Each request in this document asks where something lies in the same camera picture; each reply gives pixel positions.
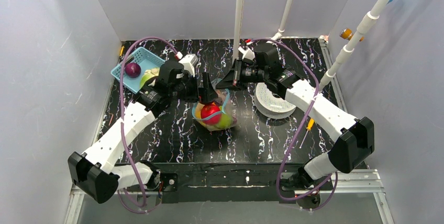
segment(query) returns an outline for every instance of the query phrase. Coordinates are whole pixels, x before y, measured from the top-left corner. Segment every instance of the yellow clip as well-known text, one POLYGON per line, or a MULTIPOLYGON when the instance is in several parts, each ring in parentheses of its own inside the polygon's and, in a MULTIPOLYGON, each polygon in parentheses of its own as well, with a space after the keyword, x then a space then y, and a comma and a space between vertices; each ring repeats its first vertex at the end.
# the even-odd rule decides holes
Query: yellow clip
POLYGON ((307 130, 311 131, 314 123, 315 123, 314 119, 311 118, 310 121, 308 122, 307 130))

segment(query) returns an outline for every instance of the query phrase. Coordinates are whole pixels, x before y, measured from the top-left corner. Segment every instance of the plastic bag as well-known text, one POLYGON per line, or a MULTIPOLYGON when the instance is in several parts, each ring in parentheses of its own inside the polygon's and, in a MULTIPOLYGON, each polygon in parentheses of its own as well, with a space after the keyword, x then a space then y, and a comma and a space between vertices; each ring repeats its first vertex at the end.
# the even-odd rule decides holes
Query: plastic bag
MULTIPOLYGON (((213 87, 220 79, 213 80, 213 87)), ((193 118, 209 131, 220 131, 237 125, 236 109, 230 99, 230 91, 216 90, 218 98, 209 105, 195 103, 193 118)))

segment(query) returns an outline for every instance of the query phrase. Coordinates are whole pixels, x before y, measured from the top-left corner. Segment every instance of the yellow screwdriver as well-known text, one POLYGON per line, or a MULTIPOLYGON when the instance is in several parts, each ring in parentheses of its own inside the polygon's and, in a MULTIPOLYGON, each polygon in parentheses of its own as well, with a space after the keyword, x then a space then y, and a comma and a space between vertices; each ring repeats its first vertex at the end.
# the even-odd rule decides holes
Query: yellow screwdriver
POLYGON ((314 123, 315 123, 315 121, 311 118, 310 121, 308 122, 307 132, 305 133, 305 136, 302 139, 301 146, 299 147, 299 149, 302 148, 302 144, 304 143, 304 140, 307 137, 308 132, 312 130, 312 127, 313 127, 314 123))

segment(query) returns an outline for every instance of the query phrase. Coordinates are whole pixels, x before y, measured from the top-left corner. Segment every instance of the black marble tabletop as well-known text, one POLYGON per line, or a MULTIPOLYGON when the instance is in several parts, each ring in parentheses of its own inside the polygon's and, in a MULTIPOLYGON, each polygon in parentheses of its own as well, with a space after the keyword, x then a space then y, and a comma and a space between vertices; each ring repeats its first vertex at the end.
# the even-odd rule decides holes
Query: black marble tabletop
MULTIPOLYGON (((172 40, 175 47, 184 55, 194 53, 199 58, 198 72, 208 72, 211 79, 222 78, 231 67, 232 40, 172 40)), ((318 39, 283 39, 313 70, 320 80, 327 70, 318 39)), ((125 42, 125 50, 132 42, 125 42)), ((145 47, 163 59, 173 58, 174 54, 159 41, 144 42, 145 47)), ((300 63, 285 50, 280 50, 285 63, 296 71, 308 75, 300 63)), ((236 105, 239 125, 228 130, 209 132, 192 117, 192 104, 173 102, 157 120, 149 125, 130 145, 135 161, 184 162, 184 163, 280 163, 285 150, 303 116, 297 109, 292 116, 274 120, 263 116, 253 104, 254 85, 247 91, 234 92, 232 102, 236 105)), ((323 91, 324 96, 337 104, 331 85, 323 91)), ((132 99, 132 93, 125 91, 125 101, 132 99)), ((119 88, 114 80, 112 91, 102 122, 101 137, 119 118, 119 88)), ((331 149, 332 140, 326 132, 314 125, 301 144, 304 129, 288 162, 304 163, 331 149)), ((119 160, 127 162, 125 155, 119 160)))

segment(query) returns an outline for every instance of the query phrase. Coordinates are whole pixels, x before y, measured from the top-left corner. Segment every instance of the light blue plastic basket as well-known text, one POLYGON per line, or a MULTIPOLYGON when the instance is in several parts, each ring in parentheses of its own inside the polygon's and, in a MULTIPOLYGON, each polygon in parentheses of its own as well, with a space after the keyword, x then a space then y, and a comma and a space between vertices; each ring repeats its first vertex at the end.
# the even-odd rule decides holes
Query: light blue plastic basket
MULTIPOLYGON (((129 90, 131 90, 133 93, 138 93, 140 90, 140 81, 142 80, 142 76, 145 70, 160 68, 160 66, 163 65, 165 60, 156 56, 151 51, 143 47, 140 47, 137 50, 135 50, 129 56, 129 58, 131 57, 134 58, 131 61, 131 63, 139 64, 142 71, 140 75, 135 79, 129 77, 126 73, 124 73, 124 86, 127 87, 129 90)), ((120 71, 121 71, 121 62, 111 71, 111 75, 113 75, 118 81, 120 81, 120 71)))

